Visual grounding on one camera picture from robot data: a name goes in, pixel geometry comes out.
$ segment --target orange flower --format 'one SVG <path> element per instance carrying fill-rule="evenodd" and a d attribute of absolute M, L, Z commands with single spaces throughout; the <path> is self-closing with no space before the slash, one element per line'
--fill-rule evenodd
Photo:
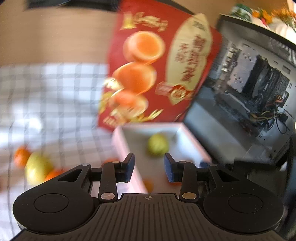
<path fill-rule="evenodd" d="M 290 12 L 289 12 L 289 15 L 290 15 L 292 18 L 295 18 L 295 17 L 296 17 L 296 14 L 294 13 L 294 11 L 290 11 Z"/>
<path fill-rule="evenodd" d="M 270 24 L 272 22 L 272 16 L 269 15 L 266 10 L 262 11 L 262 17 L 265 19 L 267 24 Z"/>
<path fill-rule="evenodd" d="M 257 11 L 255 11 L 255 10 L 253 10 L 253 11 L 252 11 L 252 16 L 253 16 L 254 18 L 259 18 L 259 17 L 260 17 L 260 13 L 257 12 Z"/>
<path fill-rule="evenodd" d="M 274 17 L 276 17 L 276 16 L 279 16 L 280 15 L 280 12 L 277 11 L 277 10 L 272 10 L 271 15 L 274 16 Z"/>
<path fill-rule="evenodd" d="M 285 9 L 284 7 L 281 9 L 281 13 L 282 13 L 283 15 L 286 15 L 286 14 L 287 14 L 286 9 Z"/>

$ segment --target red snack bag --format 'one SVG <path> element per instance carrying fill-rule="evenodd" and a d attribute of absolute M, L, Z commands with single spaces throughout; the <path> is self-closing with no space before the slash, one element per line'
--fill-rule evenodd
<path fill-rule="evenodd" d="M 122 0 L 99 126 L 180 121 L 220 46 L 220 33 L 203 14 L 154 0 Z"/>

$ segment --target motherboard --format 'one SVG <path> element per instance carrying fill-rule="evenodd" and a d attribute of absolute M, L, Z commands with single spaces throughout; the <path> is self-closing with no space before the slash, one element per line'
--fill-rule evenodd
<path fill-rule="evenodd" d="M 268 132 L 278 122 L 287 132 L 288 117 L 279 113 L 278 108 L 289 97 L 286 94 L 289 79 L 248 45 L 240 49 L 232 45 L 226 56 L 221 75 L 213 85 L 216 103 L 250 136 L 258 136 L 262 130 Z"/>

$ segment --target flower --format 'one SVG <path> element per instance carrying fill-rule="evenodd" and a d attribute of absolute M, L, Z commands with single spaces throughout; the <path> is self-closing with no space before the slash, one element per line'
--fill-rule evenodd
<path fill-rule="evenodd" d="M 262 10 L 262 17 L 265 19 L 267 24 L 270 24 L 272 22 L 272 16 L 269 15 L 266 10 Z"/>
<path fill-rule="evenodd" d="M 271 14 L 272 16 L 279 18 L 287 26 L 292 27 L 296 32 L 296 29 L 295 29 L 296 14 L 294 11 L 290 11 L 286 7 L 283 7 L 280 10 L 272 10 Z"/>
<path fill-rule="evenodd" d="M 259 17 L 260 17 L 260 13 L 259 13 L 258 11 L 253 10 L 253 11 L 252 11 L 252 16 L 253 16 L 254 18 L 259 18 Z"/>

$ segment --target white checkered cloth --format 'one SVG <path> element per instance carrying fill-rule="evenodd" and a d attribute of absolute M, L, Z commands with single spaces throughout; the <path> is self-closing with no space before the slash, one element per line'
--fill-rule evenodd
<path fill-rule="evenodd" d="M 43 64 L 0 68 L 0 240 L 18 232 L 15 199 L 31 188 L 13 162 L 24 144 L 50 156 L 55 167 L 99 167 L 115 157 L 111 133 L 97 127 L 106 65 Z M 92 196 L 98 195 L 94 185 Z"/>

